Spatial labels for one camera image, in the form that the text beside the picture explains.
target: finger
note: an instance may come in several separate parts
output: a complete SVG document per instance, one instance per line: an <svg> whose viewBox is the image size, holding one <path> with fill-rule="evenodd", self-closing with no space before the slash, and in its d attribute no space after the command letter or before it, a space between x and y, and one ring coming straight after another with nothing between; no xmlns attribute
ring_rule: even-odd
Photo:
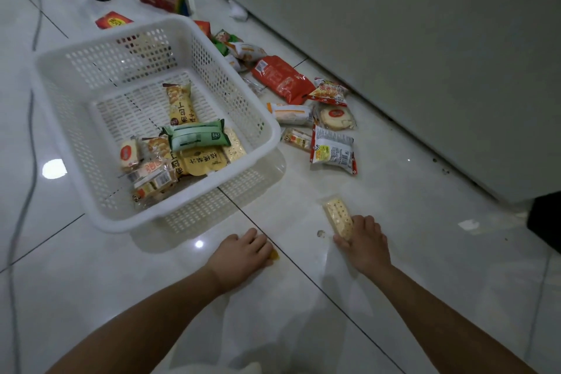
<svg viewBox="0 0 561 374"><path fill-rule="evenodd" d="M269 258L271 253L273 252L273 245L267 241L261 250L257 252L257 265L261 266L265 263L265 261Z"/></svg>
<svg viewBox="0 0 561 374"><path fill-rule="evenodd" d="M364 218L364 227L368 232L374 232L376 229L375 225L376 222L374 221L374 218L372 216L366 216Z"/></svg>
<svg viewBox="0 0 561 374"><path fill-rule="evenodd" d="M364 218L362 216L358 216L358 215L353 216L352 223L353 223L354 232L361 231L364 229Z"/></svg>
<svg viewBox="0 0 561 374"><path fill-rule="evenodd" d="M341 250L347 250L349 249L351 246L349 243L347 243L345 241L345 239L340 236L339 234L334 234L333 235L333 242L337 245L337 247L339 247Z"/></svg>
<svg viewBox="0 0 561 374"><path fill-rule="evenodd" d="M244 244L249 244L254 240L256 235L257 235L257 230L255 228L250 228L243 235L240 241L242 241Z"/></svg>
<svg viewBox="0 0 561 374"><path fill-rule="evenodd" d="M267 236L265 234L258 235L253 242L249 245L252 252L257 253L261 247L267 243Z"/></svg>

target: white tile floor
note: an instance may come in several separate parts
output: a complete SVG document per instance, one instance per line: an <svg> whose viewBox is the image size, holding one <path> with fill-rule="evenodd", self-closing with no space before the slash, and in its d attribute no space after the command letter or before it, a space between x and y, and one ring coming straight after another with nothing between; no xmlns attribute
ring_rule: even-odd
<svg viewBox="0 0 561 374"><path fill-rule="evenodd" d="M210 21L213 30L225 28L259 44L306 75L326 74L257 20L233 21L226 0L191 3L196 19ZM0 204L0 270L30 182L23 125L37 5L38 0L2 0L0 6L1 143L4 158L11 160L4 186L13 190ZM64 44L66 36L99 33L93 22L110 10L135 21L162 15L137 0L43 0L50 20L43 18L39 48ZM262 100L276 97L267 91ZM15 264L24 373L44 372L103 322L194 271L222 237L253 225L277 244L280 261L200 314L178 342L174 366L193 361L241 366L257 359L267 372L400 372L395 364L407 373L434 372L380 292L348 268L330 234L316 235L331 231L319 203L335 193L354 214L379 219L394 262L411 277L538 372L556 372L561 362L559 256L549 260L553 251L526 230L523 214L498 205L359 97L351 97L350 107L359 123L351 132L357 178L342 170L311 169L304 152L280 144L267 163L285 169L284 176L259 199L234 198L241 211L226 203L202 235L204 229L174 235L155 225L120 236L104 234L82 216L68 175L40 175ZM40 168L58 158L40 108L34 137ZM469 220L479 227L460 226ZM204 242L200 249L193 244L197 240ZM2 271L0 371L10 373L6 282ZM194 342L202 328L204 340Z"/></svg>

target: left hand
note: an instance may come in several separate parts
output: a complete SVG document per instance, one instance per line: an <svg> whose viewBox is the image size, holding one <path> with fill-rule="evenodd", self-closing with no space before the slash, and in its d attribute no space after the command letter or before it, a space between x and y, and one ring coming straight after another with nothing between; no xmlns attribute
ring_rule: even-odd
<svg viewBox="0 0 561 374"><path fill-rule="evenodd" d="M272 251L273 245L267 237L257 235L257 230L251 228L241 238L236 234L227 236L204 268L212 271L224 293L240 286L262 267L270 266Z"/></svg>

